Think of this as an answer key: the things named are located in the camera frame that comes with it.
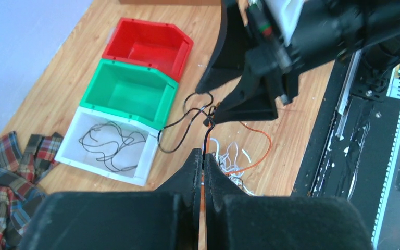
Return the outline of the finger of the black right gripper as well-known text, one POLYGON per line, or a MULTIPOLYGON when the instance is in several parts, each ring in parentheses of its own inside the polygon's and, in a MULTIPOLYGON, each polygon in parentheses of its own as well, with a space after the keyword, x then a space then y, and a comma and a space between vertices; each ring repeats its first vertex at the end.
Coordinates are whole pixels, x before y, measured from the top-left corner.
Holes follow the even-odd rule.
POLYGON ((245 69, 235 89, 216 108, 214 123, 276 120, 276 97, 265 77, 245 69))
POLYGON ((195 92, 212 91, 243 73, 245 52, 252 46, 238 1, 221 1, 220 28, 215 48, 195 92))

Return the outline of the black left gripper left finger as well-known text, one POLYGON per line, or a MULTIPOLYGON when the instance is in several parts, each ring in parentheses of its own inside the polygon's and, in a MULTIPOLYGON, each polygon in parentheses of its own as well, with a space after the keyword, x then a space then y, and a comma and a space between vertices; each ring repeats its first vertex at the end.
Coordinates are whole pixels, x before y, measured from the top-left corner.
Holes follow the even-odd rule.
POLYGON ((197 249, 202 151, 154 191, 57 192, 32 217, 21 249, 197 249))

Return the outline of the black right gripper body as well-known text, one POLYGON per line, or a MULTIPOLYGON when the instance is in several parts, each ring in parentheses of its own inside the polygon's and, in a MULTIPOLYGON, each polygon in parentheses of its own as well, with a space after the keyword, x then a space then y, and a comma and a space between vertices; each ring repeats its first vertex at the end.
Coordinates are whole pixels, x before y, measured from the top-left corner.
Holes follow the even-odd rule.
POLYGON ((243 104, 273 104, 298 95, 298 76, 363 52, 371 71, 384 71, 400 59, 400 48, 384 44, 400 35, 400 1, 306 1, 282 51, 277 38, 261 33, 261 43, 245 54, 241 78, 243 104))

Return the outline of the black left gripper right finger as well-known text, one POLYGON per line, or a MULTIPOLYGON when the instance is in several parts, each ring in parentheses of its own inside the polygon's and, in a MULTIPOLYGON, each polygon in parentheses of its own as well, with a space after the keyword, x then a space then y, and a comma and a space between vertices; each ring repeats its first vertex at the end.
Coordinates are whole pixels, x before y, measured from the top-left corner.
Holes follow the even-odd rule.
POLYGON ((207 249, 372 249, 356 208, 340 198, 249 196, 203 162, 207 249))

